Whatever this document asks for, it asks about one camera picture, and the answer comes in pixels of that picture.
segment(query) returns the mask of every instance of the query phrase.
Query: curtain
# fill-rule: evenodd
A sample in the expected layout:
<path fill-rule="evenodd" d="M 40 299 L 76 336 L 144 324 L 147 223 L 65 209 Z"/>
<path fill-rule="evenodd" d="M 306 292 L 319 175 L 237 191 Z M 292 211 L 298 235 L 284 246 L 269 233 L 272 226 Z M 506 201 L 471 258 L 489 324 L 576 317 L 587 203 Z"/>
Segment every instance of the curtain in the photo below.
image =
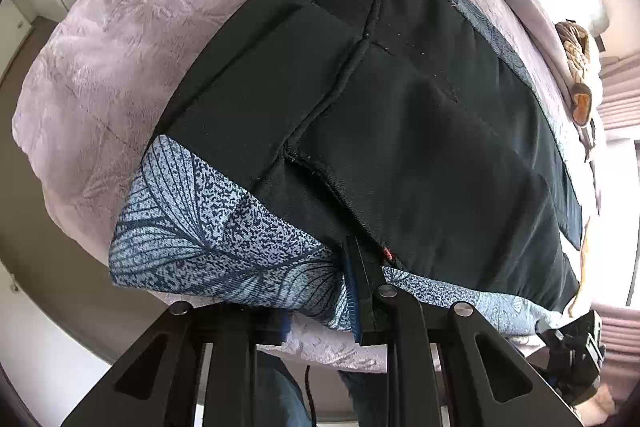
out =
<path fill-rule="evenodd" d="M 604 304 L 593 309 L 602 317 L 602 342 L 607 346 L 600 379 L 620 406 L 640 378 L 640 311 Z"/>
<path fill-rule="evenodd" d="M 600 78 L 604 95 L 598 113 L 604 128 L 640 125 L 640 54 L 604 66 Z"/>

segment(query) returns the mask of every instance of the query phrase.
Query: round screw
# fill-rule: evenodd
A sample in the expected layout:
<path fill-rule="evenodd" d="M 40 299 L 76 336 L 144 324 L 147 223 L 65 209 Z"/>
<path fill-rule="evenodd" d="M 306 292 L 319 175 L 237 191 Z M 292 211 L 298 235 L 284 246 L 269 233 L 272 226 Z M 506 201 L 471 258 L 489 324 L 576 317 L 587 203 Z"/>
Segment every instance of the round screw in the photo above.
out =
<path fill-rule="evenodd" d="M 193 310 L 193 306 L 187 301 L 177 301 L 169 306 L 169 311 L 172 315 L 186 315 L 191 310 Z"/>
<path fill-rule="evenodd" d="M 392 284 L 383 284 L 382 286 L 378 286 L 378 295 L 386 299 L 391 299 L 398 295 L 398 288 Z"/>
<path fill-rule="evenodd" d="M 474 312 L 474 309 L 468 302 L 456 302 L 453 306 L 453 311 L 460 317 L 468 317 Z"/>

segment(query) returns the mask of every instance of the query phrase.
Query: white door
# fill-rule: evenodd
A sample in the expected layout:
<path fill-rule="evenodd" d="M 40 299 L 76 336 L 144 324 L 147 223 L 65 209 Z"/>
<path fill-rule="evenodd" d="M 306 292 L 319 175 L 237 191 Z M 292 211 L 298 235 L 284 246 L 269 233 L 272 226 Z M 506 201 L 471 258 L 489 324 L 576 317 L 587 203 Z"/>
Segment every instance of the white door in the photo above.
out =
<path fill-rule="evenodd" d="M 31 25 L 12 0 L 0 2 L 0 84 L 15 54 L 27 38 Z"/>

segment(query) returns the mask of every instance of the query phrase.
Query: jeans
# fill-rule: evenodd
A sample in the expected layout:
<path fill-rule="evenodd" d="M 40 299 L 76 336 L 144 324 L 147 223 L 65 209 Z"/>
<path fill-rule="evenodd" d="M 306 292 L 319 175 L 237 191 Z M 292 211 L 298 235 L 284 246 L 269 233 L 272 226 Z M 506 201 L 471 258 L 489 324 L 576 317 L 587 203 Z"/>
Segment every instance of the jeans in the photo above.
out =
<path fill-rule="evenodd" d="M 257 427 L 310 427 L 302 391 L 278 357 L 257 351 Z M 386 426 L 386 373 L 339 371 L 360 427 Z"/>

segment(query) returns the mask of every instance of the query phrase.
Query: bed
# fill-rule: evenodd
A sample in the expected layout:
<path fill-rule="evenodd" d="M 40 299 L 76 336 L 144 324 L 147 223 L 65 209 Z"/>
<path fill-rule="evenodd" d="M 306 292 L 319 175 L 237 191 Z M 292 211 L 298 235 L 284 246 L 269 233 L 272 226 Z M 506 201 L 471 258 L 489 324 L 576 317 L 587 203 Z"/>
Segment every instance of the bed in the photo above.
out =
<path fill-rule="evenodd" d="M 34 61 L 18 100 L 14 138 L 42 182 L 52 219 L 102 263 L 113 250 L 116 222 L 166 104 L 245 1 L 78 0 Z M 562 14 L 552 0 L 469 1 L 526 70 L 586 224 L 596 213 L 594 180 L 567 110 L 571 76 L 554 28 Z M 580 244 L 565 237 L 561 242 L 579 273 Z M 157 295 L 166 302 L 184 298 Z M 187 298 L 210 302 L 209 296 Z M 522 304 L 510 301 L 512 307 Z M 532 331 L 504 333 L 524 347 Z M 357 346 L 350 333 L 300 314 L 279 350 L 344 369 L 385 370 L 384 349 Z"/>

